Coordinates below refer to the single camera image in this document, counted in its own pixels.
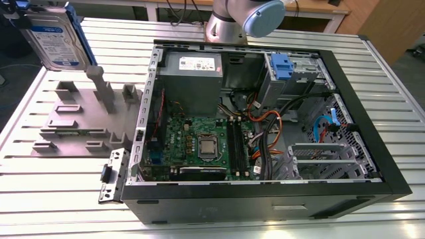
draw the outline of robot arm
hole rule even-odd
[[[207,39],[210,42],[246,43],[247,34],[267,36],[284,16],[286,5],[280,0],[215,0]]]

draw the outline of ram slot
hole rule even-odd
[[[231,172],[236,173],[236,145],[235,145],[235,134],[234,134],[234,123],[235,121],[227,120],[227,148],[228,148],[228,158],[231,162]]]
[[[238,150],[238,170],[240,173],[247,171],[247,160],[244,150],[244,135],[242,131],[240,121],[235,122],[235,144]]]

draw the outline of green circuit board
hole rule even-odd
[[[242,122],[244,140],[252,132],[252,123]],[[216,140],[218,157],[206,160],[199,157],[199,140],[211,137]],[[244,148],[247,156],[247,172],[250,172],[248,147]],[[166,148],[162,154],[162,163],[152,167],[156,181],[167,181],[164,166],[211,166],[227,169],[228,180],[251,180],[251,173],[240,172],[239,175],[231,171],[228,141],[227,141],[227,119],[215,118],[182,118],[168,119]]]

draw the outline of slotted metal surface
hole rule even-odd
[[[154,39],[204,40],[203,29],[186,24],[171,27],[168,23],[87,18],[83,29],[115,89],[124,82],[143,89]],[[30,156],[58,99],[52,91],[58,82],[72,80],[79,88],[95,88],[84,73],[43,69],[0,135],[0,235],[55,239],[425,237],[424,113],[374,47],[358,36],[283,30],[251,38],[250,43],[335,52],[414,194],[335,220],[143,225],[126,205],[98,204],[107,158]]]

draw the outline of floor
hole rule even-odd
[[[0,85],[0,131],[38,75],[40,65],[35,53],[19,59],[0,54],[0,75],[6,79],[6,84]],[[394,70],[425,109],[425,60],[415,58],[412,53],[407,52],[395,64]]]
[[[394,71],[425,109],[425,59],[415,58],[412,53],[407,52],[394,65]]]

